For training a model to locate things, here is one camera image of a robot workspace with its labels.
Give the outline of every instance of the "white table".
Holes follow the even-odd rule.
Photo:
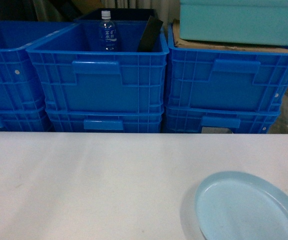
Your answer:
[[[0,240],[198,240],[219,171],[288,194],[288,135],[0,132]]]

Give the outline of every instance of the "crate rim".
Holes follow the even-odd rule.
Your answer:
[[[45,109],[46,113],[48,114],[62,114],[62,115],[86,115],[86,116],[161,116],[164,113],[164,110],[160,112],[153,112],[153,113],[134,113],[134,112],[112,112],[112,111],[65,111],[65,110],[51,110]]]
[[[175,111],[189,111],[189,112],[206,112],[211,114],[232,114],[232,115],[252,115],[252,116],[279,116],[281,111],[229,111],[229,110],[217,110],[217,109],[205,109],[205,108],[188,108],[188,107],[174,107],[165,106],[165,109],[175,110]]]
[[[36,21],[14,21],[14,20],[0,20],[0,23],[33,23],[33,24],[38,24],[38,21],[37,21],[37,23],[36,23]],[[56,32],[58,32],[59,30],[56,30],[56,31],[54,31],[54,32],[51,32],[51,33],[49,33],[49,34],[47,34],[47,35],[45,35],[45,36],[42,36],[42,37],[40,37],[40,38],[37,38],[37,39],[35,39],[34,41],[32,41],[32,42],[28,42],[28,43],[26,43],[25,45],[22,45],[22,46],[19,46],[18,48],[17,47],[15,47],[15,48],[0,48],[0,52],[2,51],[2,52],[14,52],[14,51],[20,51],[20,50],[23,50],[23,49],[26,49],[26,48],[28,48],[29,46],[31,46],[32,44],[34,44],[34,43],[37,43],[37,42],[39,42],[40,40],[42,40],[42,39],[45,39],[45,38],[47,38],[47,37],[49,37],[49,36],[51,36],[51,35],[53,35],[54,33],[56,33]]]
[[[145,22],[145,21],[122,21],[123,24],[138,24],[139,22]],[[77,28],[80,25],[84,25],[84,24],[88,24],[88,22],[79,22],[79,23],[73,23],[70,26],[67,26],[63,29],[60,29],[58,31],[55,31],[53,33],[50,33],[49,35],[47,35],[46,37],[40,38],[38,40],[38,42],[34,42],[32,43],[29,47],[26,48],[26,51],[28,53],[40,53],[40,54],[75,54],[75,55],[141,55],[141,56],[163,56],[163,55],[167,55],[169,53],[169,48],[166,42],[166,38],[164,35],[164,32],[161,31],[159,33],[159,37],[160,37],[160,41],[161,41],[161,48],[162,51],[160,52],[130,52],[130,51],[114,51],[114,52],[102,52],[102,51],[68,51],[68,50],[36,50],[37,47],[47,43],[48,41],[55,39],[56,37],[58,37],[61,34],[64,34],[70,30],[72,30],[73,28]]]
[[[0,114],[35,114],[45,110],[45,108],[46,106],[43,105],[42,107],[34,110],[0,110]]]
[[[235,50],[212,50],[212,49],[196,49],[196,48],[183,48],[174,46],[174,36],[173,36],[173,24],[168,24],[168,48],[176,51],[190,51],[190,52],[208,52],[208,53],[224,53],[224,54],[234,54],[234,55],[271,55],[271,56],[288,56],[288,53],[277,53],[277,52],[259,52],[259,51],[235,51]]]

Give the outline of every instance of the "bottle label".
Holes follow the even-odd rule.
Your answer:
[[[114,47],[117,44],[116,29],[100,29],[102,46]]]

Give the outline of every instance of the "bottle cap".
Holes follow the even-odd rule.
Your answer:
[[[102,11],[102,19],[110,19],[110,11]]]

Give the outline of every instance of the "plastic storage box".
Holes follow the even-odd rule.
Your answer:
[[[45,106],[37,110],[0,110],[0,131],[48,132],[52,128]]]
[[[203,127],[227,128],[235,134],[266,134],[280,112],[247,112],[166,107],[166,133],[201,133]]]
[[[169,50],[160,33],[153,52],[136,52],[145,26],[116,22],[119,52],[99,52],[97,22],[74,24],[27,48],[47,110],[162,112]]]
[[[288,87],[288,53],[178,48],[171,25],[168,46],[168,106],[279,111]]]
[[[66,22],[0,21],[0,110],[37,110],[44,94],[25,49]]]
[[[127,114],[47,111],[56,132],[159,133],[161,113]]]
[[[77,19],[75,22],[102,20],[102,10],[109,10],[113,21],[147,21],[149,16],[158,18],[154,9],[134,9],[134,8],[100,8],[87,13]]]
[[[187,40],[288,46],[288,0],[180,0]]]

